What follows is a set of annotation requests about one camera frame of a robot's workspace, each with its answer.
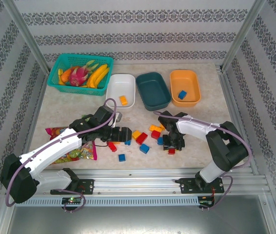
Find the blue block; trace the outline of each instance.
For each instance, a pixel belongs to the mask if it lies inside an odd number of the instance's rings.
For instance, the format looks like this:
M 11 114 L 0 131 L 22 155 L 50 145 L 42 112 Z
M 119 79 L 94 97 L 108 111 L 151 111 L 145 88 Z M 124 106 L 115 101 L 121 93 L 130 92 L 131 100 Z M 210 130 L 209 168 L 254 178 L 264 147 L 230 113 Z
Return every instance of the blue block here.
M 142 144 L 140 147 L 139 147 L 140 151 L 143 152 L 144 154 L 147 154 L 150 147 L 147 146 L 146 144 Z
M 130 145 L 132 143 L 132 140 L 128 140 L 125 142 L 125 145 Z
M 120 162 L 125 162 L 125 161 L 126 161 L 126 159 L 125 159 L 125 154 L 118 155 L 118 160 L 119 160 Z
M 185 98 L 185 96 L 187 95 L 187 92 L 186 91 L 181 91 L 178 95 L 178 98 L 180 98 L 181 100 L 183 100 Z
M 158 145 L 163 145 L 163 138 L 162 137 L 158 138 Z

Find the beige countertop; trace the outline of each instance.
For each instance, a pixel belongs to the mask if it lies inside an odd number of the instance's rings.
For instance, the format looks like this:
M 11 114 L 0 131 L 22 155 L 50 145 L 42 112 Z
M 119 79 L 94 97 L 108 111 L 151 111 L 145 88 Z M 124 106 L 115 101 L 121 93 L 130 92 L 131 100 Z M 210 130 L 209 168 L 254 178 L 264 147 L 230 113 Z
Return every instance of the beige countertop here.
M 195 107 L 180 108 L 170 103 L 165 108 L 166 110 L 173 115 L 186 112 L 195 118 L 212 123 L 231 121 L 214 64 L 114 65 L 112 74 L 128 73 L 137 77 L 147 72 L 159 72 L 170 89 L 169 75 L 175 69 L 190 69 L 196 72 L 202 98 Z M 57 89 L 47 86 L 30 150 L 48 142 L 50 136 L 46 133 L 45 128 L 68 126 L 75 119 L 81 118 L 82 115 L 94 114 L 104 101 L 105 96 L 61 93 Z M 202 168 L 212 160 L 207 143 L 189 135 L 184 137 L 186 147 L 182 151 L 176 152 L 174 156 L 163 151 L 162 146 L 158 146 L 157 141 L 150 137 L 151 132 L 149 131 L 151 124 L 159 125 L 158 117 L 144 108 L 137 90 L 134 106 L 121 112 L 123 118 L 121 122 L 117 123 L 117 126 L 129 127 L 132 131 L 139 130 L 148 134 L 145 141 L 145 144 L 151 147 L 148 154 L 142 153 L 139 150 L 139 145 L 132 140 L 130 146 L 123 143 L 116 145 L 118 150 L 115 153 L 108 147 L 97 147 L 97 161 L 85 159 L 54 164 L 48 169 L 62 169 L 64 167 L 71 169 Z M 125 154 L 126 161 L 119 162 L 118 154 Z

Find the snack bag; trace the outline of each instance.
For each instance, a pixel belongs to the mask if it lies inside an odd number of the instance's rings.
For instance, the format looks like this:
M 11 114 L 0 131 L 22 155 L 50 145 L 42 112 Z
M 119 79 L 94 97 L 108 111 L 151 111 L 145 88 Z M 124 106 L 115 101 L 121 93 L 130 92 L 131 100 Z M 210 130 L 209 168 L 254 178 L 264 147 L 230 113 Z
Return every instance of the snack bag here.
M 58 127 L 58 128 L 46 128 L 46 132 L 51 136 L 50 140 L 54 139 L 58 135 L 60 135 L 67 127 Z M 89 141 L 82 145 L 81 147 L 74 149 L 67 154 L 63 155 L 59 159 L 57 159 L 55 163 L 63 163 L 63 162 L 71 162 L 77 161 L 80 159 L 92 159 L 97 160 L 97 152 L 96 147 L 92 141 Z

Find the patterned wallpaper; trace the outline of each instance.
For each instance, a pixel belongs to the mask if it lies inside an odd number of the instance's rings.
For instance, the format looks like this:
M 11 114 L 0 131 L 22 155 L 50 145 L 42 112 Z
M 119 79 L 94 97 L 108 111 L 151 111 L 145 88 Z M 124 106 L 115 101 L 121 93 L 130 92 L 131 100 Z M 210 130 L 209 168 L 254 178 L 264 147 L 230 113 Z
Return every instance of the patterned wallpaper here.
M 0 173 L 8 154 L 21 154 L 45 75 L 0 1 Z M 0 198 L 4 195 L 0 183 Z
M 16 0 L 52 66 L 61 53 L 116 63 L 221 64 L 254 0 Z
M 256 165 L 276 202 L 276 0 L 265 3 L 227 76 Z

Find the plastic basket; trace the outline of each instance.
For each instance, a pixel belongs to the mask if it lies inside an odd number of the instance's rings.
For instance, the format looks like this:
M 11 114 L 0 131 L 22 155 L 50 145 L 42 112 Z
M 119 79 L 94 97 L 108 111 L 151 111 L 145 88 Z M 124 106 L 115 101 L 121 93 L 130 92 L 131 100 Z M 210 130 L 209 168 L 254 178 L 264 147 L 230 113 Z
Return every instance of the plastic basket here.
M 58 85 L 58 83 L 59 83 L 58 69 L 62 69 L 63 71 L 66 71 L 67 69 L 74 67 L 74 66 L 84 66 L 90 60 L 95 60 L 95 62 L 93 64 L 99 63 L 99 66 L 101 66 L 103 64 L 107 64 L 108 67 L 110 68 L 109 73 L 98 84 L 97 89 Z M 113 69 L 113 58 L 111 58 L 111 57 L 62 54 L 58 57 L 54 67 L 52 68 L 52 70 L 49 74 L 47 84 L 49 86 L 55 87 L 60 92 L 103 96 L 105 90 L 108 87 L 112 69 Z

